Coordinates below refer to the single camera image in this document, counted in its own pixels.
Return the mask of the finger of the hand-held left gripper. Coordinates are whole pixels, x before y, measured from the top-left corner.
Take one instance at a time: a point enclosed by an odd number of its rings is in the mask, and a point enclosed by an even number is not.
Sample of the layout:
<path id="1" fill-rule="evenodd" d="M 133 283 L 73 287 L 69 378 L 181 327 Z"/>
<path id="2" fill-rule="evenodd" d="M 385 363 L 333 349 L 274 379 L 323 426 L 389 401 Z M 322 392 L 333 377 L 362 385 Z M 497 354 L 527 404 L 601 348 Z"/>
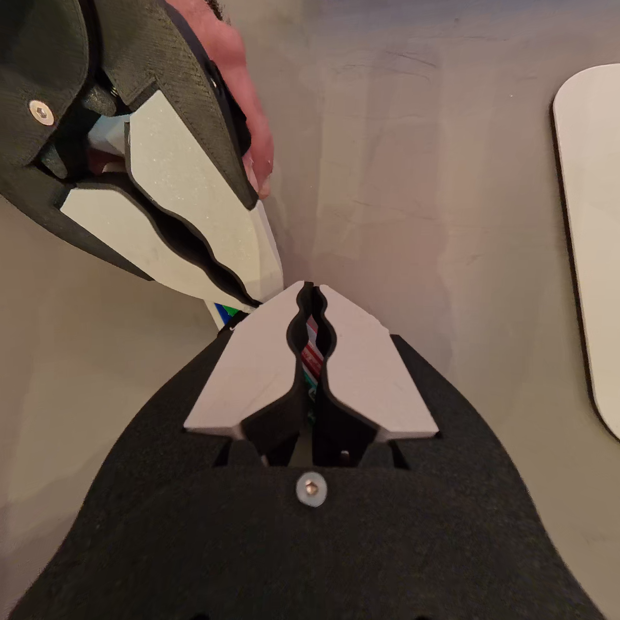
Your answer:
<path id="1" fill-rule="evenodd" d="M 129 174 L 157 207 L 205 243 L 233 291 L 261 303 L 284 289 L 282 262 L 261 200 L 244 206 L 161 91 L 129 116 Z"/>
<path id="2" fill-rule="evenodd" d="M 167 288 L 240 311 L 253 310 L 218 288 L 195 259 L 178 254 L 151 214 L 122 189 L 72 189 L 60 211 Z"/>

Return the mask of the white rounded board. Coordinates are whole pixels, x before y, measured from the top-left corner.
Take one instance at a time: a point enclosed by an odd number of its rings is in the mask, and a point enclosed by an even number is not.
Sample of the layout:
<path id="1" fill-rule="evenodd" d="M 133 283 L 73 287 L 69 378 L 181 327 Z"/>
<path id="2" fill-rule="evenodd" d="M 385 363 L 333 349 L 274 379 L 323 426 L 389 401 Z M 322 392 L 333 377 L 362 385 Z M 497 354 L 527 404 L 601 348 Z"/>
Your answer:
<path id="1" fill-rule="evenodd" d="M 588 391 L 619 439 L 619 63 L 573 75 L 551 112 Z"/>

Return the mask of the person's left hand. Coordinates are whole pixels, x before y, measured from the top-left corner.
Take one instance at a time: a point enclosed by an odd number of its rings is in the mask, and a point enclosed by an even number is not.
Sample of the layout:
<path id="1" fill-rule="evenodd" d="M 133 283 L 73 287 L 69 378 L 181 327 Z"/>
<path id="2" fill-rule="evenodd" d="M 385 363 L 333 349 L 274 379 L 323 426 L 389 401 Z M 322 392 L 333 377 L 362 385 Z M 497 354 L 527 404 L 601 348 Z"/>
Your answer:
<path id="1" fill-rule="evenodd" d="M 188 24 L 216 65 L 245 116 L 250 145 L 243 154 L 246 175 L 260 199 L 270 194 L 274 139 L 252 82 L 240 33 L 225 16 L 219 1 L 167 1 Z"/>

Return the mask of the red white marker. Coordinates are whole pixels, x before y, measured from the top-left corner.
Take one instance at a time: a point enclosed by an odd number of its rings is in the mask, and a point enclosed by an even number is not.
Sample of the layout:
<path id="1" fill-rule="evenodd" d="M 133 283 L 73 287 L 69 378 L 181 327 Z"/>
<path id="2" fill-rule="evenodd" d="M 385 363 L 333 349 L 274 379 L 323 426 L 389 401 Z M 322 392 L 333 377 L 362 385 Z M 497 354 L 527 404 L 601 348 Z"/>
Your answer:
<path id="1" fill-rule="evenodd" d="M 313 384 L 317 384 L 321 376 L 324 356 L 316 344 L 318 326 L 313 316 L 310 316 L 307 320 L 306 329 L 308 341 L 301 353 L 301 361 L 308 380 Z"/>

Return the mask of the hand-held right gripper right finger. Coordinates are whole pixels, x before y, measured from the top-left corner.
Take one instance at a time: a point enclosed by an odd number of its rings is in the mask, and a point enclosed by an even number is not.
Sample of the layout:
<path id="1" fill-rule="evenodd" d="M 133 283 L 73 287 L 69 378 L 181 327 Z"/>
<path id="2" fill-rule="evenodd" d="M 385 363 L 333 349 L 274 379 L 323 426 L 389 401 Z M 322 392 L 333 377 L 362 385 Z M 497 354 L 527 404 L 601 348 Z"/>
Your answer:
<path id="1" fill-rule="evenodd" d="M 429 439 L 439 429 L 389 330 L 328 285 L 313 290 L 316 346 L 313 461 L 356 466 L 372 443 Z"/>

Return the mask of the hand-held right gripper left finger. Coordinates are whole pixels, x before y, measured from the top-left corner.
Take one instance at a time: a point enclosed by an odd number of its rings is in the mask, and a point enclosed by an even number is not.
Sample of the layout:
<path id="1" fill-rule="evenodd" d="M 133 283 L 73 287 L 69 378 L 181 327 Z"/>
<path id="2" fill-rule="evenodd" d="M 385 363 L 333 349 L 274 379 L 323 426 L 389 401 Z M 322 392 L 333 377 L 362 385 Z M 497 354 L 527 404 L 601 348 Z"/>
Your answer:
<path id="1" fill-rule="evenodd" d="M 311 282 L 289 286 L 240 321 L 183 429 L 247 440 L 271 466 L 288 466 L 310 408 L 302 352 Z"/>

